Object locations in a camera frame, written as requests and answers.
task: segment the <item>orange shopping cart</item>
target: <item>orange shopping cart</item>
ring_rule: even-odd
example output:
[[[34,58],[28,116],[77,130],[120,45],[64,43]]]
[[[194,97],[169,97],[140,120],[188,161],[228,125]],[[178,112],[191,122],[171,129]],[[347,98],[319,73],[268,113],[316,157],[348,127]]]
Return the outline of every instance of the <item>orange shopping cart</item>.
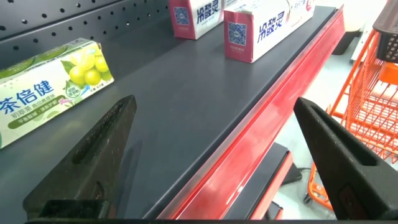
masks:
[[[334,105],[326,110],[391,165],[398,161],[397,11],[398,1],[388,1]],[[333,210],[316,176],[313,164],[303,202],[314,200]]]

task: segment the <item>white box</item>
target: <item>white box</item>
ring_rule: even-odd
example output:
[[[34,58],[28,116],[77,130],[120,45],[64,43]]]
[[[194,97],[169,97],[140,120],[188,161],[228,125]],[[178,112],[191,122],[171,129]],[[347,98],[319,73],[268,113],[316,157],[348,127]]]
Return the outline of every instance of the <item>white box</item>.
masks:
[[[253,63],[314,12],[313,0],[245,0],[224,10],[225,55]]]
[[[224,21],[225,7],[238,0],[169,0],[174,36],[197,40]]]

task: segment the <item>qr code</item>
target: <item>qr code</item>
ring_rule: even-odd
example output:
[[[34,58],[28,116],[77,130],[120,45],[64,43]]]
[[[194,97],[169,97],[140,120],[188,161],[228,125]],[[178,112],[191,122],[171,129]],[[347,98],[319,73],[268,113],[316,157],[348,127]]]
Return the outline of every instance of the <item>qr code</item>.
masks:
[[[246,24],[228,23],[229,42],[233,44],[246,46]]]
[[[174,16],[178,25],[189,25],[188,9],[186,7],[174,7]]]

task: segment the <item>product box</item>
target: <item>product box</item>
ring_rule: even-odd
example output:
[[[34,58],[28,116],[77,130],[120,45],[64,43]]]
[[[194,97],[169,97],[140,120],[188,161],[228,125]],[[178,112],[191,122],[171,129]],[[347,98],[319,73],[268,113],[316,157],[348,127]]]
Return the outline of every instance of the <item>product box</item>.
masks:
[[[85,39],[0,70],[0,148],[112,82],[100,46]]]
[[[174,36],[197,40],[224,21],[224,9],[238,0],[169,0]]]
[[[225,55],[253,63],[314,12],[313,0],[245,0],[225,9]]]

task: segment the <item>green tea box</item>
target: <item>green tea box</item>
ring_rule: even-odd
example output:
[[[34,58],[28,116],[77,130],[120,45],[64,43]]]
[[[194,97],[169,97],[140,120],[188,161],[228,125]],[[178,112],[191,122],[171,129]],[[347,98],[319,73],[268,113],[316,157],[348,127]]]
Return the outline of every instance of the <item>green tea box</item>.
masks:
[[[0,70],[0,149],[112,82],[99,43],[86,39]]]

